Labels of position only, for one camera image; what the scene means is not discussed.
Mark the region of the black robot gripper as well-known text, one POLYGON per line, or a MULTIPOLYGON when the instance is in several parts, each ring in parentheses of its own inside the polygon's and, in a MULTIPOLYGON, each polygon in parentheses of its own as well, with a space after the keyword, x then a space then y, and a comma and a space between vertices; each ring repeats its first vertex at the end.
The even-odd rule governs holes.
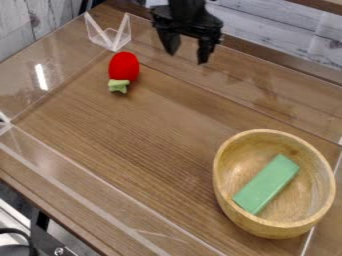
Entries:
POLYGON ((194 37, 199 39, 198 64, 207 63, 221 42, 223 21, 207 10, 206 0, 167 0, 150 13, 166 52, 175 55, 182 35, 194 37))

